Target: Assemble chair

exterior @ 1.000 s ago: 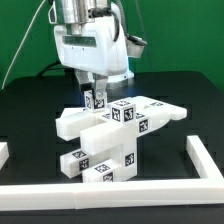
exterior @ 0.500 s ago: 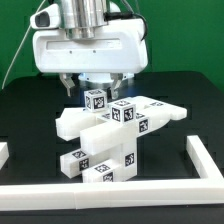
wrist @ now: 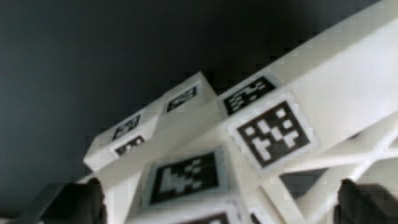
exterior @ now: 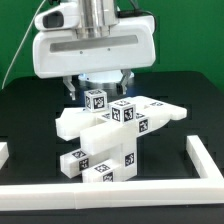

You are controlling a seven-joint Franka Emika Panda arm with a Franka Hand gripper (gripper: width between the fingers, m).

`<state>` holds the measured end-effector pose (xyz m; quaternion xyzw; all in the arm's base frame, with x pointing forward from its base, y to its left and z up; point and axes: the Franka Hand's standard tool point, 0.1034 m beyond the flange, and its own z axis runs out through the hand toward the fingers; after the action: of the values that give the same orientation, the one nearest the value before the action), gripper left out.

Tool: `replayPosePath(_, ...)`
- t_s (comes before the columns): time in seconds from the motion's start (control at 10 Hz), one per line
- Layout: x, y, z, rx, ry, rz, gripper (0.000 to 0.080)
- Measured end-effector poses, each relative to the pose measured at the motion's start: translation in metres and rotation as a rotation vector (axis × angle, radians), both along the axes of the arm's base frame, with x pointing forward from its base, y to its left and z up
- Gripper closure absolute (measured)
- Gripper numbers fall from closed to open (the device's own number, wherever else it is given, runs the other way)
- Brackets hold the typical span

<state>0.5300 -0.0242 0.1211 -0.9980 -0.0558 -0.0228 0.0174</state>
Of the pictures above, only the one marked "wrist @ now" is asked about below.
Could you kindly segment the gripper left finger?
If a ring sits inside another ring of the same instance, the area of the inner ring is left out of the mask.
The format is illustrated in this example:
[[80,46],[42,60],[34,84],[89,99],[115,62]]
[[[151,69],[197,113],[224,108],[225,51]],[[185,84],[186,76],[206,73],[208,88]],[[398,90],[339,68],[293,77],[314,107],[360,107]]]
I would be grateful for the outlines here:
[[19,216],[7,224],[106,224],[101,183],[50,184]]

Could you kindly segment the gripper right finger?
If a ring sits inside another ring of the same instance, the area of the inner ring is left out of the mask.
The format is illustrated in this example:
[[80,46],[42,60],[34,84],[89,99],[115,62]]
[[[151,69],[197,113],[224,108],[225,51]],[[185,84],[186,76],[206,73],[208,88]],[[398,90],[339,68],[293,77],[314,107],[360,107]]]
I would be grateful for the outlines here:
[[398,224],[398,198],[378,184],[341,181],[334,224]]

